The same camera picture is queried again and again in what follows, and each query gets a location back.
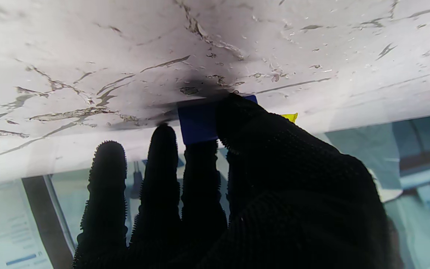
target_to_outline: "glass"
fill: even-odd
[[[430,269],[430,117],[389,124],[316,134],[342,153],[363,161],[372,173],[381,201],[392,221],[391,239],[399,254],[396,268]],[[221,175],[220,203],[229,216],[227,194],[227,150],[217,151],[217,169]],[[129,161],[125,196],[128,201],[128,235],[138,213],[140,183],[145,160]],[[182,183],[185,159],[179,156],[177,178]],[[88,199],[89,167],[53,175],[44,175],[0,183],[0,268],[13,264],[31,268],[57,268],[55,240],[48,240],[48,229],[41,224],[41,212],[31,201],[38,201],[41,182],[54,211],[59,242],[73,255],[80,233],[80,221]]]

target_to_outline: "blue bar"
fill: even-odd
[[[10,262],[7,262],[6,265],[11,265],[11,264],[15,264],[15,263],[18,263],[18,262],[23,262],[25,260],[34,259],[34,258],[36,258],[36,254],[32,254],[32,255],[29,255],[27,257],[22,257],[20,259],[12,260]]]

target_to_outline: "finger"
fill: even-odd
[[[154,131],[150,142],[140,192],[141,205],[130,240],[131,249],[136,251],[157,245],[157,249],[152,252],[154,255],[162,255],[165,251],[163,249],[177,242],[180,229],[177,163],[174,130],[163,124]]]
[[[97,147],[89,172],[89,200],[77,236],[74,264],[84,263],[109,250],[126,247],[127,163],[124,148],[114,141]]]
[[[186,240],[203,239],[207,244],[227,228],[220,204],[220,173],[216,168],[216,140],[187,145],[185,151],[182,223]]]
[[[232,223],[248,203],[255,198],[255,191],[247,178],[244,159],[228,152],[227,161],[229,164],[227,199],[230,203],[230,223]]]
[[[219,103],[216,127],[222,143],[244,159],[247,178],[260,190],[317,188],[320,181],[329,186],[324,183],[334,183],[323,166],[345,167],[350,162],[331,145],[238,95]],[[269,169],[259,168],[261,160]]]

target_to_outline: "ceiling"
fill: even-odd
[[[0,181],[144,158],[206,84],[312,133],[430,115],[430,1],[0,0]]]

